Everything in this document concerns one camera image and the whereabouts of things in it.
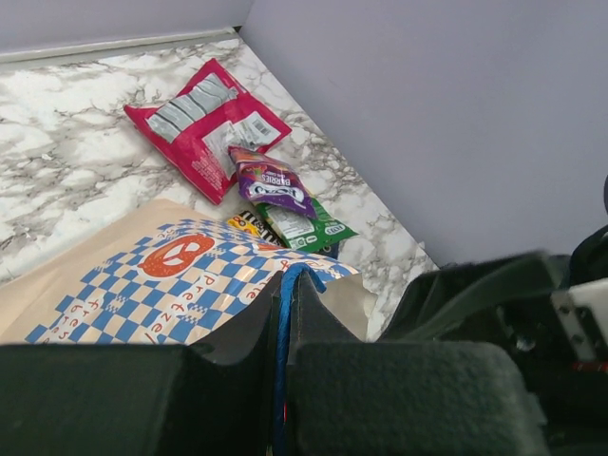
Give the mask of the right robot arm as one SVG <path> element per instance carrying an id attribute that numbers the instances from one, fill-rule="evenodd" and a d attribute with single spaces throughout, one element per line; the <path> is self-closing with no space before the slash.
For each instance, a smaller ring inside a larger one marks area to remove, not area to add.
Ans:
<path id="1" fill-rule="evenodd" d="M 505 350 L 553 425 L 607 425 L 607 229 L 570 255 L 543 251 L 448 265 L 406 288 L 380 338 L 487 342 Z"/>

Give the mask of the blue Kettle chips bag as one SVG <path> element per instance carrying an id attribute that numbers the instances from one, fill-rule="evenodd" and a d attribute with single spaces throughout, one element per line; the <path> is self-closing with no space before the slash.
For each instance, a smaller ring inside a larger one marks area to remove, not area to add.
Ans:
<path id="1" fill-rule="evenodd" d="M 324 246 L 319 253 L 326 256 L 326 257 L 330 257 L 333 259 L 338 259 L 339 256 L 339 251 L 340 251 L 340 242 L 336 242 L 334 244 L 331 245 L 327 245 Z"/>

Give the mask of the green snack pack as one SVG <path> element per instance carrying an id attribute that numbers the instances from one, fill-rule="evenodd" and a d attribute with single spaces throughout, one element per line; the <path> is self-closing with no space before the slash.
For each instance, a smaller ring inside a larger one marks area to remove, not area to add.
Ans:
<path id="1" fill-rule="evenodd" d="M 353 229 L 331 216 L 317 199 L 313 199 L 313 208 L 317 218 L 307 218 L 269 203 L 256 205 L 256 211 L 264 221 L 288 248 L 294 250 L 317 253 L 356 236 Z"/>

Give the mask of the purple chocolate bar pack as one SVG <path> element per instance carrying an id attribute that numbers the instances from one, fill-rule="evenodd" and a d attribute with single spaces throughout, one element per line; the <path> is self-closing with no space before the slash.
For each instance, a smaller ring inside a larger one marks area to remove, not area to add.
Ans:
<path id="1" fill-rule="evenodd" d="M 317 218 L 313 197 L 289 164 L 240 146 L 230 146 L 228 154 L 236 168 L 238 192 L 244 199 Z"/>

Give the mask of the blue checkered paper bag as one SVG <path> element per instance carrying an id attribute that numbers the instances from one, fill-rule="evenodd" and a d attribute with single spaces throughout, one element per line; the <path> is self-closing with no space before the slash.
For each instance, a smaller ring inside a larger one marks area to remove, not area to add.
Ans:
<path id="1" fill-rule="evenodd" d="M 323 305 L 357 340 L 376 295 L 336 259 L 256 239 L 170 200 L 146 204 L 1 289 L 7 345 L 184 345 L 246 309 L 272 280 L 309 274 Z M 271 414 L 276 351 L 274 338 Z"/>

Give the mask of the yellow M&M candy pack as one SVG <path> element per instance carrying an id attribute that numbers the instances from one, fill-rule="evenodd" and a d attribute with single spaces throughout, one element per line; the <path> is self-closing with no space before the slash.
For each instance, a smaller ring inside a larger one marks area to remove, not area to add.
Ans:
<path id="1" fill-rule="evenodd" d="M 286 244 L 268 223 L 249 210 L 243 210 L 226 220 L 226 223 L 240 232 L 256 239 L 255 245 L 261 251 L 274 251 L 286 248 Z"/>

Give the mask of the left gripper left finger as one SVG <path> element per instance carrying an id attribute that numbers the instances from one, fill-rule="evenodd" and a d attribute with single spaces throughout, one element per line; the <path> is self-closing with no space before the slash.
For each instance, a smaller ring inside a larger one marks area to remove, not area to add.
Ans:
<path id="1" fill-rule="evenodd" d="M 278 281 L 189 345 L 7 345 L 5 455 L 262 455 Z"/>

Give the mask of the pink snack bag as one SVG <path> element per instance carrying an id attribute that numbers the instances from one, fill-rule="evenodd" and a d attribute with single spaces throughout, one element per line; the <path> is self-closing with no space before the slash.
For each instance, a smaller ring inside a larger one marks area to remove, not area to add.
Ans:
<path id="1" fill-rule="evenodd" d="M 126 105 L 136 128 L 209 201 L 218 205 L 236 182 L 228 154 L 240 146 L 265 154 L 292 129 L 216 59 L 158 107 Z"/>

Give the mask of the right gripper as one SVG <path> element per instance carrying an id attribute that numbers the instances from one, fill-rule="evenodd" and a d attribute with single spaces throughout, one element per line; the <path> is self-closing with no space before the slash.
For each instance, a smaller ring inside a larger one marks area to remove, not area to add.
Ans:
<path id="1" fill-rule="evenodd" d="M 497 306 L 505 348 L 550 420 L 607 426 L 607 372 L 573 369 L 573 353 L 551 303 L 556 260 L 543 252 L 424 273 L 406 288 L 384 341 L 432 340 Z"/>

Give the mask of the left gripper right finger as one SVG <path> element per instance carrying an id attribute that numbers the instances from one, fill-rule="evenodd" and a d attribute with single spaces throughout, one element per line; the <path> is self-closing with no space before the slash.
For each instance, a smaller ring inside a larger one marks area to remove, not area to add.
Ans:
<path id="1" fill-rule="evenodd" d="M 543 416 L 519 370 L 486 343 L 364 343 L 291 281 L 291 455 L 543 455 Z"/>

